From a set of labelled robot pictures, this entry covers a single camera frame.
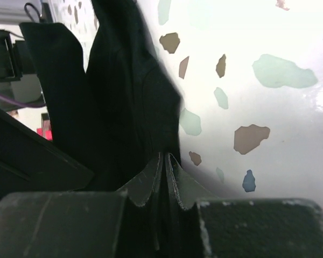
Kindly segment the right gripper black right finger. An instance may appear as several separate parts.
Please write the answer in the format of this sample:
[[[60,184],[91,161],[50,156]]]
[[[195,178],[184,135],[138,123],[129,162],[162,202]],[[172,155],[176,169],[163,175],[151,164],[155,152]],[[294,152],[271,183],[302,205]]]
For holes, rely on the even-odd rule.
[[[222,199],[164,157],[172,257],[323,257],[323,210],[307,199]]]

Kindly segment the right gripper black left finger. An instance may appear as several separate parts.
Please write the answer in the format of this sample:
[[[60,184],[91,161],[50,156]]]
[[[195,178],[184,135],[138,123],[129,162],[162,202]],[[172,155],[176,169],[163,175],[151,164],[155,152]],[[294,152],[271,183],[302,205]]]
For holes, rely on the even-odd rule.
[[[0,201],[0,257],[154,257],[163,155],[115,192],[12,193]]]

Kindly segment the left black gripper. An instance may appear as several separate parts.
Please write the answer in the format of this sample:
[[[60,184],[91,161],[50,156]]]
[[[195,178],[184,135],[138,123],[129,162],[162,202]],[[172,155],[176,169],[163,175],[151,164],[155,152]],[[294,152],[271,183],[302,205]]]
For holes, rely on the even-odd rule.
[[[0,109],[0,199],[12,192],[82,189],[93,176]]]

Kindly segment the black t shirt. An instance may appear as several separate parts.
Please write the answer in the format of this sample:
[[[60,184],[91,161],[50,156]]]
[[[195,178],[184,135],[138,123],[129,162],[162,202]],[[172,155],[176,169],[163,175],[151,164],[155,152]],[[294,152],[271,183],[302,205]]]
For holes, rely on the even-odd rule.
[[[51,119],[53,143],[114,191],[159,152],[180,159],[181,97],[152,55],[135,1],[93,1],[99,20],[87,68],[63,24],[21,23]]]

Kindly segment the folded red t shirt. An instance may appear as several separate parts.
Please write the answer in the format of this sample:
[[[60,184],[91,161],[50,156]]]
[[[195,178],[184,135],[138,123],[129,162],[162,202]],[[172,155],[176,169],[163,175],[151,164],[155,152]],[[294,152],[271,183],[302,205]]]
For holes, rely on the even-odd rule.
[[[41,137],[45,138],[48,141],[52,141],[52,131],[43,129],[43,128],[37,128],[37,134],[40,135]]]

